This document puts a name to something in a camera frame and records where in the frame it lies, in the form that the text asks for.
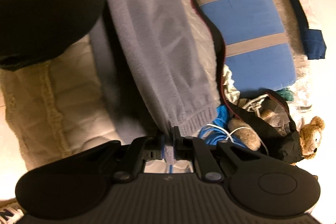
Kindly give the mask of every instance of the ribbed cuff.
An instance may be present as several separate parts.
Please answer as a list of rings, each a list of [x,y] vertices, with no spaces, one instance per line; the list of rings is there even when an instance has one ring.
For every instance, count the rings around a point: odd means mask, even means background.
[[[205,106],[203,110],[178,125],[182,137],[191,136],[198,132],[207,123],[217,118],[217,110],[213,104]]]

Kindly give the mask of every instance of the floor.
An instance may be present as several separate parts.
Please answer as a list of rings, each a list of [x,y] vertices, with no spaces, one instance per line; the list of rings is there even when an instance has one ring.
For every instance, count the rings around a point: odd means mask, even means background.
[[[326,128],[323,140],[316,157],[313,160],[301,161],[298,166],[306,169],[314,175],[318,175],[321,185],[320,200],[313,210],[315,216],[323,224],[335,224],[334,213],[336,187],[333,176],[335,165],[334,145],[336,133],[332,129],[334,121],[333,91],[336,81],[335,73],[331,68],[336,67],[336,1],[335,0],[311,0],[311,6],[322,25],[322,32],[327,44],[327,56],[325,60],[312,61],[312,77],[314,95],[314,109],[307,114],[310,120],[314,115],[324,119]],[[0,201],[14,196],[16,181],[26,171],[24,162],[20,157],[18,143],[4,121],[5,107],[0,96]]]
[[[26,172],[16,137],[5,122],[5,104],[0,92],[0,203],[15,197],[18,179]]]

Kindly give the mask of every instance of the maroon trim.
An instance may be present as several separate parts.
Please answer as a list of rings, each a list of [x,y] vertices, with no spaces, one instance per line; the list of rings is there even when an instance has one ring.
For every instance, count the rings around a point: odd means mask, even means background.
[[[226,45],[223,39],[223,36],[220,30],[216,27],[215,24],[205,15],[202,9],[199,7],[196,0],[190,0],[191,5],[195,12],[199,15],[199,17],[204,21],[205,25],[208,27],[209,32],[211,33],[212,40],[214,42],[216,58],[217,58],[217,69],[216,69],[216,81],[217,81],[217,89],[220,94],[220,100],[222,104],[226,104],[228,108],[232,111],[230,106],[226,103],[226,98],[224,95],[223,84],[224,84],[224,77],[223,77],[223,69],[225,64],[225,52],[226,52]]]

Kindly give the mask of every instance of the gray fleece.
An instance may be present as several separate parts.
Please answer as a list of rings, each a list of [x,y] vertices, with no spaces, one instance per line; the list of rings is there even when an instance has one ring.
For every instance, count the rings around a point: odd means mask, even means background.
[[[181,0],[107,2],[134,82],[159,129],[169,135],[173,126],[179,126],[181,135],[189,136],[214,120],[217,112],[209,82]],[[101,20],[97,23],[91,39],[108,109],[114,113],[118,111],[113,106],[115,100],[108,98],[115,98],[115,94],[106,94],[113,93],[113,88],[104,87],[114,74],[114,65],[106,64],[113,60],[108,57],[111,53],[107,52],[102,24]],[[146,131],[119,134],[133,139]]]

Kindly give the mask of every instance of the black fabric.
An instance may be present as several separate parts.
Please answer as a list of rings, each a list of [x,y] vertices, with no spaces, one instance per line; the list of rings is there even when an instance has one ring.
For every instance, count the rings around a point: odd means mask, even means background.
[[[228,100],[226,101],[226,105],[239,119],[249,124],[253,130],[258,133],[259,137],[265,142],[267,147],[273,146],[273,142],[281,139],[281,135],[274,127],[256,116],[254,113],[242,109]]]
[[[290,127],[290,130],[292,132],[296,131],[296,124],[295,124],[294,120],[292,119],[292,117],[290,116],[289,107],[288,107],[288,104],[287,104],[286,100],[283,97],[281,97],[278,93],[276,93],[275,91],[273,91],[273,90],[266,90],[266,93],[271,98],[273,98],[275,101],[277,101],[279,104],[281,104],[281,106],[285,109],[285,111],[288,114],[288,118],[289,118],[289,127]]]
[[[288,134],[279,144],[278,149],[272,155],[278,160],[294,163],[303,160],[300,135],[297,131]]]
[[[87,34],[105,0],[0,0],[0,68],[17,70],[60,55]]]

